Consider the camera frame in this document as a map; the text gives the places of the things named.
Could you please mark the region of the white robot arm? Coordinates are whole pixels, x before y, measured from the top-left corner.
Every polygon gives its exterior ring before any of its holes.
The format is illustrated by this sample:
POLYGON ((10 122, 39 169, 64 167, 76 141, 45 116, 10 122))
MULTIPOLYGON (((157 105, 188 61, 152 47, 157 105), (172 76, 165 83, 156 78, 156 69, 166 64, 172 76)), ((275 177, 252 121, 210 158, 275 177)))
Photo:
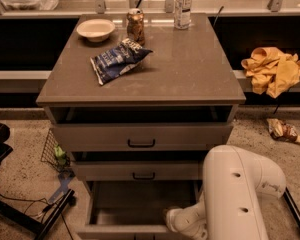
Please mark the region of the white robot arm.
POLYGON ((286 177, 273 160, 220 145, 203 162, 203 192, 187 208, 169 208, 169 230, 191 240, 268 240, 259 203, 279 199, 286 177))

